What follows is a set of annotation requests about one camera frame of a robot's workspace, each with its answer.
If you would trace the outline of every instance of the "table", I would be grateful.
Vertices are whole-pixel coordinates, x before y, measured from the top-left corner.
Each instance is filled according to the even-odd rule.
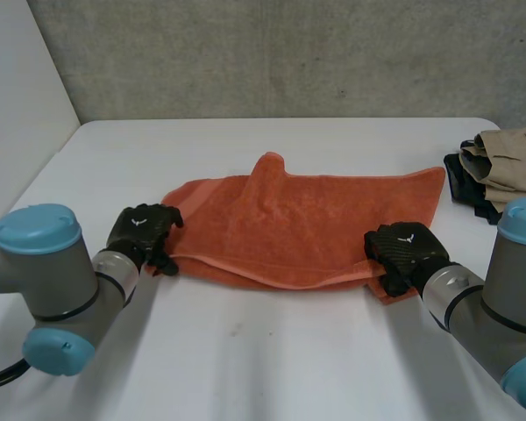
[[[496,126],[478,118],[104,121],[82,126],[16,208],[63,203],[91,254],[118,213],[204,177],[248,174],[267,151],[300,175],[404,175]],[[484,276],[496,230],[444,187],[433,232]],[[0,369],[32,326],[0,296]],[[79,376],[30,370],[0,388],[0,420],[526,420],[526,411],[412,298],[366,289],[256,292],[144,277]]]

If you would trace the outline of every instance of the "towel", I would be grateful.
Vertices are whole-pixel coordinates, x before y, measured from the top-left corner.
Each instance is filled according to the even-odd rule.
[[[442,168],[404,176],[291,175],[277,153],[250,175],[196,180],[168,193],[185,226],[166,251],[180,272],[244,289],[349,289],[367,285],[383,302],[385,271],[368,260],[364,234],[380,224],[430,225]]]

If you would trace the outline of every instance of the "khaki pants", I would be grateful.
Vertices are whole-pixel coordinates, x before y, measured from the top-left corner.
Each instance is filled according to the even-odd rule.
[[[482,144],[464,147],[460,162],[476,182],[485,184],[486,199],[495,209],[526,196],[526,128],[488,130],[480,134]]]

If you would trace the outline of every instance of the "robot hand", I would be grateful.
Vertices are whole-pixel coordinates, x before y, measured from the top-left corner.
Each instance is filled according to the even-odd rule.
[[[177,275],[177,264],[164,251],[171,227],[183,227],[179,209],[163,204],[141,204],[124,209],[107,239],[110,250],[123,251],[140,262],[155,267],[155,274]]]
[[[365,235],[368,259],[378,261],[386,274],[380,279],[389,296],[401,296],[415,286],[411,274],[427,259],[449,262],[449,256],[429,228],[418,222],[380,225]]]

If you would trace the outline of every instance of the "robotic arm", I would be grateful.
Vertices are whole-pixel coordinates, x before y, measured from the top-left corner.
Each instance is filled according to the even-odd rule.
[[[438,324],[526,409],[526,198],[503,212],[485,282],[418,223],[383,225],[366,254],[390,296],[415,287]]]
[[[0,372],[0,386],[30,366],[80,373],[131,300],[143,265],[177,273],[163,251],[173,224],[183,226],[176,208],[127,208],[90,261],[81,227],[64,206],[32,206],[1,219],[0,294],[21,293],[35,326],[25,359]],[[503,213],[485,282],[452,262],[418,223],[383,225],[365,243],[368,257],[386,269],[384,290],[400,296],[416,288],[438,324],[526,408],[526,198]]]
[[[25,359],[0,372],[0,386],[30,366],[50,375],[80,373],[130,302],[143,265],[177,274],[163,250],[173,224],[183,226],[176,208],[127,208],[90,261],[82,229],[65,206],[30,206],[2,218],[0,294],[20,293],[35,326],[23,345]]]

